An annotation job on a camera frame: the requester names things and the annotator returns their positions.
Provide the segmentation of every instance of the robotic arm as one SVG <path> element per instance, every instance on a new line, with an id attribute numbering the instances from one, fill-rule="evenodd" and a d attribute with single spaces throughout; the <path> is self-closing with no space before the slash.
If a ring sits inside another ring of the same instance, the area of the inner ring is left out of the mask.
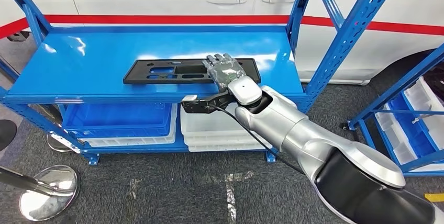
<path id="1" fill-rule="evenodd" d="M 259 87 L 228 54 L 208 58 L 204 64 L 222 93 L 202 100 L 186 96 L 186 112 L 211 113 L 212 105 L 237 102 L 240 123 L 289 153 L 322 202 L 347 223 L 444 223 L 439 208 L 404 190 L 402 171 L 389 158 L 311 122 L 288 98 Z"/>

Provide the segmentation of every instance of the white storage crate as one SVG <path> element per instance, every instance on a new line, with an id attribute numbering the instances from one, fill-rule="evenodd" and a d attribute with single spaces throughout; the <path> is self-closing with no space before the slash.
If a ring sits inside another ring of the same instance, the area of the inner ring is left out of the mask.
<path id="1" fill-rule="evenodd" d="M 415 85 L 405 90 L 404 94 L 414 110 L 444 111 L 444 106 L 423 77 L 420 77 Z M 429 134 L 436 146 L 440 150 L 444 149 L 444 115 L 431 115 L 422 120 L 429 129 Z"/>
<path id="2" fill-rule="evenodd" d="M 226 110 L 234 114 L 236 103 Z M 220 111 L 188 114 L 181 107 L 181 131 L 190 152 L 264 149 L 241 125 Z M 254 133 L 267 147 L 272 148 Z"/>
<path id="3" fill-rule="evenodd" d="M 383 109 L 390 110 L 390 107 L 388 104 L 385 104 Z M 392 113 L 376 113 L 375 117 L 381 129 L 387 135 L 393 147 L 393 152 L 401 165 L 418 158 L 408 142 L 407 135 Z"/>
<path id="4" fill-rule="evenodd" d="M 176 140 L 177 104 L 171 106 L 170 133 L 161 137 L 131 137 L 131 138 L 88 138 L 80 139 L 92 147 L 121 147 L 124 145 L 171 144 Z"/>

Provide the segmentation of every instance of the gray carpet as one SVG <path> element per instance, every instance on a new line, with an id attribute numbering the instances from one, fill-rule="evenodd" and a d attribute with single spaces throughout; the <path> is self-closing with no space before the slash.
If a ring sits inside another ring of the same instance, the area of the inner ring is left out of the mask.
<path id="1" fill-rule="evenodd" d="M 309 112 L 311 120 L 352 139 L 339 125 L 398 79 L 406 66 L 394 64 L 367 86 L 328 85 Z M 79 155 L 51 151 L 45 134 L 24 120 L 0 160 L 29 175 L 55 164 L 78 171 L 81 190 L 67 211 L 47 223 L 343 223 L 322 205 L 306 178 L 280 162 L 266 163 L 262 153 L 102 155 L 94 167 Z M 232 183 L 236 222 L 227 209 L 230 174 L 238 178 Z M 407 187 L 417 194 L 440 193 L 444 180 L 408 178 Z M 0 185 L 0 223 L 28 223 L 18 209 L 20 193 Z"/>

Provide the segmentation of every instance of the white car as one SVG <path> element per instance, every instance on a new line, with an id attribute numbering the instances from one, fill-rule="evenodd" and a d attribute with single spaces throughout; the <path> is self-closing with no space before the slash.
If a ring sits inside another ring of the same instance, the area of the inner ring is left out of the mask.
<path id="1" fill-rule="evenodd" d="M 89 26 L 100 15 L 138 15 L 134 22 L 150 18 L 140 15 L 203 15 L 217 24 L 224 15 L 248 15 L 250 21 L 269 22 L 262 15 L 276 15 L 273 20 L 283 21 L 290 13 L 293 0 L 34 0 L 52 21 L 68 24 L 55 26 Z M 356 0 L 336 0 L 344 16 Z M 22 18 L 23 12 L 12 0 L 0 0 L 0 25 Z M 296 66 L 302 81 L 308 81 L 327 51 L 336 30 L 325 26 L 328 14 L 321 0 L 309 0 L 299 33 Z M 111 17 L 115 23 L 129 19 Z M 444 42 L 444 2 L 442 0 L 387 0 L 369 28 L 361 36 L 339 70 L 333 83 L 366 84 L 391 63 Z"/>

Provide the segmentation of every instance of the black cable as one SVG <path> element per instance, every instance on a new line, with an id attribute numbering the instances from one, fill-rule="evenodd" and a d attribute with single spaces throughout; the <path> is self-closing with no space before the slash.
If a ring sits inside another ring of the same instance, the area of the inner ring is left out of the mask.
<path id="1" fill-rule="evenodd" d="M 250 129 L 248 129 L 247 127 L 243 126 L 243 124 L 241 124 L 239 122 L 239 120 L 230 112 L 228 112 L 225 109 L 220 108 L 219 106 L 216 105 L 209 105 L 210 107 L 218 110 L 218 111 L 222 111 L 223 113 L 227 114 L 228 116 L 230 116 L 232 119 L 234 119 L 238 124 L 240 124 L 240 126 L 242 126 L 243 129 L 245 129 L 245 131 L 248 132 L 248 134 L 250 134 L 254 139 L 256 139 L 257 142 L 259 142 L 261 144 L 261 146 L 263 146 L 267 151 L 269 151 L 272 155 L 274 155 L 276 157 L 277 160 L 280 160 L 282 163 L 288 165 L 289 167 L 291 167 L 292 169 L 294 169 L 295 171 L 304 174 L 305 173 L 299 168 L 299 167 L 295 167 L 294 165 L 292 165 L 290 162 L 288 162 L 287 160 L 285 160 L 284 158 L 278 156 L 277 153 L 275 153 L 273 150 L 271 150 L 270 148 L 268 148 L 258 137 L 256 137 L 251 131 Z"/>

